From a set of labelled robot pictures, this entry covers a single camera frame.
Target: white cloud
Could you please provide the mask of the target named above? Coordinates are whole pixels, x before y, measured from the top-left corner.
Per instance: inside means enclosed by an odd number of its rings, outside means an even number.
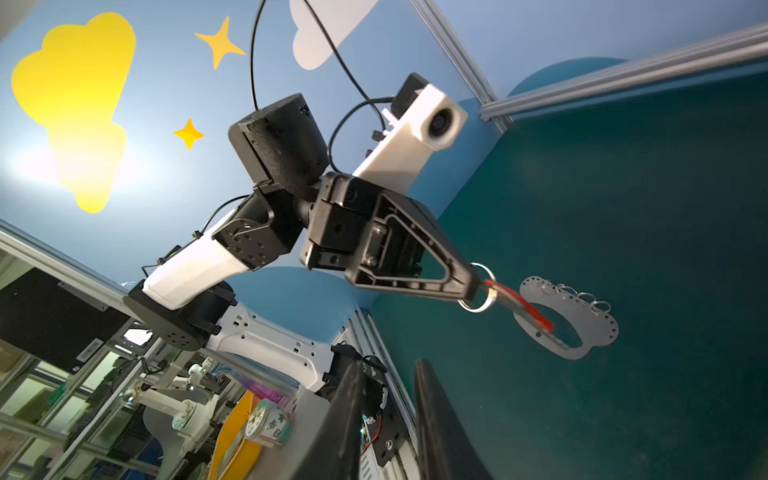
[[[338,47],[370,13],[379,0],[310,0],[333,44]],[[293,39],[293,56],[302,68],[314,70],[333,54],[304,0],[290,0],[290,13],[299,29]]]

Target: orange star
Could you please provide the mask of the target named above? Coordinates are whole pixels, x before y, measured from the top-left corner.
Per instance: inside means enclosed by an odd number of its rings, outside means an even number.
[[[214,51],[214,70],[219,68],[219,62],[221,58],[228,53],[236,53],[238,55],[245,55],[245,52],[240,50],[237,45],[232,43],[229,39],[228,33],[230,30],[230,18],[226,17],[224,23],[221,24],[221,28],[215,35],[203,35],[196,33],[195,35],[202,38],[210,45],[211,50]]]
[[[195,130],[191,118],[187,121],[187,125],[184,128],[175,131],[174,134],[184,141],[188,150],[192,150],[192,145],[194,145],[195,140],[200,140],[203,137],[202,133]]]

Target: red strap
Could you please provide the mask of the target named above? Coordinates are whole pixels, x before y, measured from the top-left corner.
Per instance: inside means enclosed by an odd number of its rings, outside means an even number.
[[[485,281],[485,284],[486,284],[486,285],[489,285],[489,286],[491,286],[491,287],[494,287],[494,288],[501,288],[501,289],[503,289],[503,290],[504,290],[506,293],[509,293],[510,295],[512,295],[512,296],[513,296],[513,297],[514,297],[514,298],[515,298],[515,299],[516,299],[518,302],[520,302],[520,303],[522,303],[522,304],[523,304],[523,306],[525,307],[525,309],[528,311],[528,313],[530,313],[530,314],[531,314],[531,316],[533,317],[533,319],[536,321],[536,323],[537,323],[537,324],[538,324],[538,325],[539,325],[541,328],[543,328],[543,329],[547,330],[549,333],[552,333],[552,331],[554,330],[554,324],[553,324],[552,322],[550,322],[549,320],[547,320],[547,317],[546,317],[546,316],[543,316],[543,315],[541,314],[541,312],[539,312],[538,310],[536,310],[536,309],[535,309],[535,308],[534,308],[534,307],[533,307],[533,306],[532,306],[530,303],[528,303],[528,301],[526,301],[526,300],[525,300],[525,299],[524,299],[524,298],[523,298],[523,297],[522,297],[522,296],[521,296],[519,293],[515,292],[514,290],[512,290],[512,289],[510,289],[510,288],[508,288],[508,287],[506,287],[506,286],[504,286],[504,285],[501,285],[500,283],[494,282],[493,280],[486,280],[486,281]]]

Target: gray plate with holes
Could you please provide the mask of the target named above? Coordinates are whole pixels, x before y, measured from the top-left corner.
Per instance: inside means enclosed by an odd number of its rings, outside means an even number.
[[[530,276],[520,285],[520,295],[529,303],[548,306],[560,313],[574,327],[581,345],[569,348],[541,335],[535,326],[515,315],[522,329],[532,339],[564,359],[580,359],[593,346],[610,345],[619,335],[619,324],[611,315],[611,305],[598,300],[591,293],[577,292],[569,286],[555,285],[540,276]]]

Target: red wire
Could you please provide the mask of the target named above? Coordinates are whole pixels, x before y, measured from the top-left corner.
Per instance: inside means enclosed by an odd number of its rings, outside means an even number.
[[[547,320],[546,316],[543,316],[541,312],[536,310],[530,303],[528,303],[519,293],[515,292],[511,288],[501,285],[500,283],[494,282],[493,280],[486,280],[485,284],[488,286],[492,286],[495,288],[501,288],[506,293],[509,293],[512,295],[518,302],[522,303],[525,309],[528,311],[528,313],[531,314],[533,317],[533,320],[536,321],[536,323],[543,329],[547,330],[549,333],[552,333],[554,330],[554,324]]]
[[[382,416],[379,415],[379,428],[376,430],[376,434],[373,436],[371,441],[366,443],[366,449],[368,447],[370,447],[371,444],[373,444],[376,441],[376,439],[379,437],[379,433],[381,433],[381,432],[382,432]]]

